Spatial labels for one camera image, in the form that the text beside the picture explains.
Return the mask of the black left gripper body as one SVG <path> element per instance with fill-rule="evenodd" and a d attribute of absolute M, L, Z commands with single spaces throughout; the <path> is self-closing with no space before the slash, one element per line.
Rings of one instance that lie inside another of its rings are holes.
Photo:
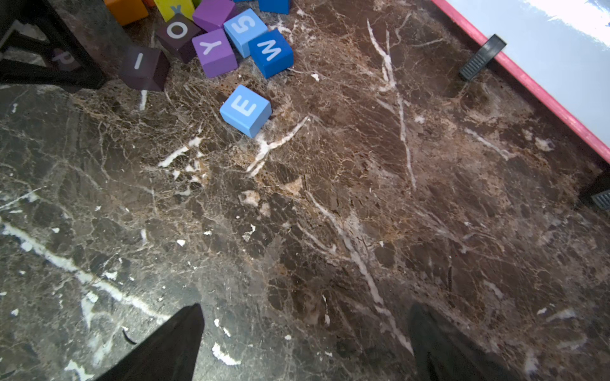
<path fill-rule="evenodd" d="M 52 66 L 11 60 L 7 49 L 38 55 Z M 98 90 L 107 77 L 48 1 L 1 2 L 1 83 Z"/>

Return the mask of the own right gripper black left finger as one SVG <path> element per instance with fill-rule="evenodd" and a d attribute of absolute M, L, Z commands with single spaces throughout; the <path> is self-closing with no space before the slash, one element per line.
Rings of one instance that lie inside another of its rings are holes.
<path fill-rule="evenodd" d="M 204 328 L 200 304 L 186 306 L 99 379 L 192 381 Z"/>

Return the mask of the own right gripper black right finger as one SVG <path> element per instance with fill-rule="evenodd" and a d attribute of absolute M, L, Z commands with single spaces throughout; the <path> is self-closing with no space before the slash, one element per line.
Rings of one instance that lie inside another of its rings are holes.
<path fill-rule="evenodd" d="M 408 332 L 421 380 L 518 380 L 496 354 L 486 352 L 424 303 L 408 314 Z"/>

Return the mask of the light blue E block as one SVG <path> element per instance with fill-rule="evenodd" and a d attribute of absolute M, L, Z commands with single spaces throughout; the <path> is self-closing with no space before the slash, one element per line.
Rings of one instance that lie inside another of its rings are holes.
<path fill-rule="evenodd" d="M 249 138 L 255 138 L 272 114 L 270 101 L 239 85 L 220 108 L 222 119 Z"/>

